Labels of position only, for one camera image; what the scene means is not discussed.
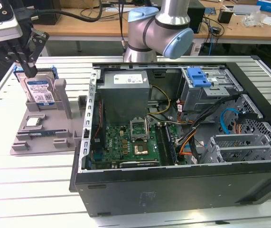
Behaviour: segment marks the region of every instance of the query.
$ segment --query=yellow wire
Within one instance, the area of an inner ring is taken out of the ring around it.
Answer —
[[[151,114],[162,114],[162,113],[166,112],[166,111],[170,108],[170,103],[171,103],[170,98],[169,98],[168,95],[167,95],[161,88],[159,88],[158,86],[152,85],[152,87],[155,87],[155,88],[159,89],[159,90],[166,96],[166,98],[168,99],[168,106],[167,106],[166,109],[163,110],[163,111],[154,112],[154,113],[147,113],[147,114],[150,114],[150,115],[151,115]]]

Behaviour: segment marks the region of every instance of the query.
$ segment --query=green circuit board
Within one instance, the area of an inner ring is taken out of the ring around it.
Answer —
[[[168,125],[169,135],[174,142],[178,138],[176,126]],[[106,127],[106,147],[103,151],[95,151],[92,154],[94,169],[116,169],[122,162],[159,162],[162,164],[162,154],[164,152],[159,146],[156,131],[160,129],[155,125],[149,125],[147,140],[131,138],[131,126],[112,126]],[[143,124],[133,124],[132,134],[145,134]]]
[[[134,126],[134,134],[145,133],[143,127]],[[142,151],[148,151],[145,155],[136,155],[135,147]],[[149,129],[147,142],[132,142],[130,126],[108,126],[106,130],[106,152],[105,161],[159,161],[159,150],[157,146],[154,126]]]

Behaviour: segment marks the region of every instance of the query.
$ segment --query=wooden desk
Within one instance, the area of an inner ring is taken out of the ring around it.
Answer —
[[[206,7],[215,7],[220,9],[221,4],[216,2],[201,1]],[[79,15],[81,9],[64,9],[65,11]],[[210,15],[211,19],[217,20],[217,15]],[[104,12],[103,16],[112,15],[113,13]],[[80,20],[62,16],[56,25],[35,25],[37,30],[45,31],[50,34],[49,40],[74,40],[74,41],[120,41],[120,25],[118,16],[114,16],[117,20],[98,21],[94,23],[85,23]],[[128,13],[124,14],[124,18],[128,18]],[[229,24],[222,24],[225,33],[218,40],[218,43],[239,43],[239,44],[271,44],[271,26],[246,28],[242,23],[243,16],[233,15]],[[123,34],[128,40],[128,22],[123,20]],[[194,45],[192,55],[198,55],[202,43],[208,36],[208,28],[206,24],[201,26],[200,32],[194,35]]]

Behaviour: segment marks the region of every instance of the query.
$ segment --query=expansion slot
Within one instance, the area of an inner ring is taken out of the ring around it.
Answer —
[[[159,156],[161,165],[173,165],[172,155],[170,152],[170,145],[167,140],[167,132],[165,126],[156,126],[155,134],[159,147]]]
[[[173,161],[174,164],[176,164],[178,162],[178,158],[177,158],[177,154],[175,152],[175,148],[173,146],[173,142],[171,140],[168,125],[165,126],[165,130],[166,130],[166,137],[167,137],[167,141],[168,141],[168,145],[169,145],[169,150],[170,150],[170,153],[171,153],[171,156],[172,156],[172,161]]]

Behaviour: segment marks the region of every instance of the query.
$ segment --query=desk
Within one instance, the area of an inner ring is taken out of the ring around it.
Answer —
[[[259,60],[241,56],[183,57],[176,61],[236,62],[271,102],[271,70]],[[97,62],[122,62],[122,58],[41,57],[37,67],[55,65],[58,76],[66,79],[69,100],[76,100],[78,95],[88,95],[92,63]],[[68,190],[74,152],[40,156],[9,154],[26,110],[26,95],[12,70],[13,67],[0,82],[0,227],[182,228],[216,226],[215,221],[224,220],[231,224],[219,228],[271,228],[271,199],[254,206],[90,218],[79,194]]]
[[[220,9],[221,4],[216,2],[201,1],[206,7],[215,7]],[[79,15],[81,9],[64,9],[65,11]],[[218,15],[209,16],[211,19],[217,20]],[[251,27],[246,28],[242,23],[242,16],[233,15],[229,24],[223,24],[225,33],[218,40],[218,43],[234,43],[234,44],[271,44],[271,26],[264,25],[263,28]],[[74,40],[74,41],[120,41],[120,26],[118,20],[98,21],[94,23],[85,23],[74,18],[62,16],[56,25],[35,25],[37,30],[49,33],[49,40]],[[128,40],[128,23],[123,20],[123,35]],[[208,36],[206,24],[201,26],[200,32],[194,35],[194,45],[191,55],[198,55],[200,47]]]

